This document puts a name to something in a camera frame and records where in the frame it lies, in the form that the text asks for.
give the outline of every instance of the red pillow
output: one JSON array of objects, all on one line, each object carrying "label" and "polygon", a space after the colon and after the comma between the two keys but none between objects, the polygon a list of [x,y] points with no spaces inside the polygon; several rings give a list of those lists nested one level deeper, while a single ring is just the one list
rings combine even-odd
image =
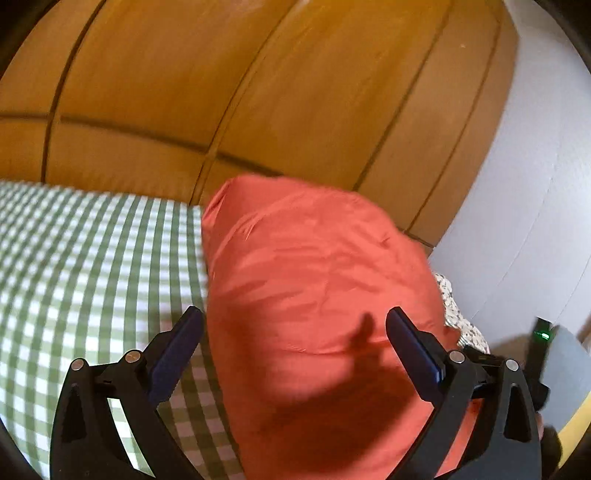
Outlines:
[{"label": "red pillow", "polygon": [[401,306],[447,349],[458,339],[421,247],[359,195],[286,178],[227,182],[202,228],[207,328],[246,477],[384,480],[432,411],[386,313]]}]

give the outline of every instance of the green led indicator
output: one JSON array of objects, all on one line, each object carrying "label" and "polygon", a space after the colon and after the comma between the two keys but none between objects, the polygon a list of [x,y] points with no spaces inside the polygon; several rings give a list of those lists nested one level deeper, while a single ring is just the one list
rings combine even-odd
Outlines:
[{"label": "green led indicator", "polygon": [[547,332],[536,332],[538,336],[541,336],[544,340],[550,340],[550,334]]}]

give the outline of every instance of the patterned cloth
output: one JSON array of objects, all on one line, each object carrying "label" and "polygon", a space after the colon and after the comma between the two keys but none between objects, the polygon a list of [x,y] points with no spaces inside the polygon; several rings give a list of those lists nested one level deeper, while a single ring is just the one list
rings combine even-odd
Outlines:
[{"label": "patterned cloth", "polygon": [[[204,308],[201,211],[168,200],[0,181],[0,418],[49,478],[49,445],[72,359],[118,361]],[[437,276],[460,344],[488,351]],[[132,464],[150,469],[118,401],[115,424]],[[244,475],[229,434],[207,335],[158,412],[192,464],[214,480]]]}]

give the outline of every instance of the metal pin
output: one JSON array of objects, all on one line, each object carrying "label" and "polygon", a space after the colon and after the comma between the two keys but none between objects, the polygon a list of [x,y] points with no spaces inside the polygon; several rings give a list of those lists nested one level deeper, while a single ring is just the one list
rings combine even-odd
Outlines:
[{"label": "metal pin", "polygon": [[142,358],[142,353],[138,350],[130,350],[125,354],[125,361],[129,364],[137,362],[140,358]]},{"label": "metal pin", "polygon": [[509,358],[509,360],[505,362],[505,365],[512,372],[517,372],[519,370],[519,364],[512,358]]},{"label": "metal pin", "polygon": [[72,370],[79,370],[84,366],[84,360],[82,358],[77,358],[71,364]]},{"label": "metal pin", "polygon": [[449,359],[455,364],[462,364],[464,363],[466,357],[462,352],[459,352],[458,350],[452,350],[449,352]]}]

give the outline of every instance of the yellow object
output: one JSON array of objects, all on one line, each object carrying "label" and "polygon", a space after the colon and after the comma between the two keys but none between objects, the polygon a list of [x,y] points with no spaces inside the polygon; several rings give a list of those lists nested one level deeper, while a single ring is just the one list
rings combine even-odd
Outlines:
[{"label": "yellow object", "polygon": [[587,395],[579,409],[571,417],[569,422],[558,433],[562,443],[562,457],[558,467],[562,467],[570,455],[574,452],[583,435],[591,424],[591,393]]}]

